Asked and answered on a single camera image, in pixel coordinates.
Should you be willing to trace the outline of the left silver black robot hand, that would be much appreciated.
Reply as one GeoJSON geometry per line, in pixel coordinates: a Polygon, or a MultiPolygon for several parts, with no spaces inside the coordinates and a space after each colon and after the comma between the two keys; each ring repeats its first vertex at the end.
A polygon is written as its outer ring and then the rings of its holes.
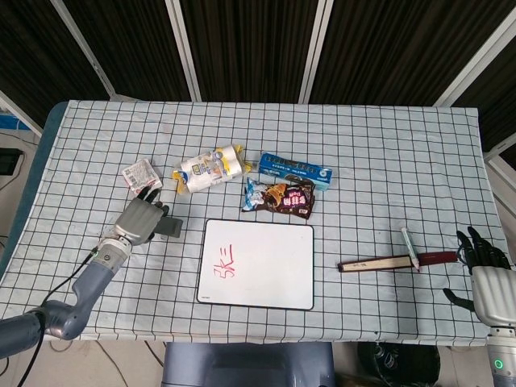
{"type": "Polygon", "coordinates": [[[167,206],[156,201],[159,193],[160,188],[143,188],[114,223],[114,233],[128,240],[131,246],[147,243],[159,221],[169,212],[167,206]]]}

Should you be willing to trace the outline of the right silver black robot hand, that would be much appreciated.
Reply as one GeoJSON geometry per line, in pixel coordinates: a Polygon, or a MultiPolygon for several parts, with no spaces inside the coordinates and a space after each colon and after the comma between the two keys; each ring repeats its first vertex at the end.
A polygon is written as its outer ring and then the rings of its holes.
{"type": "Polygon", "coordinates": [[[515,326],[515,271],[506,254],[473,228],[456,232],[464,262],[471,275],[472,299],[443,290],[448,301],[478,317],[488,327],[515,326]]]}

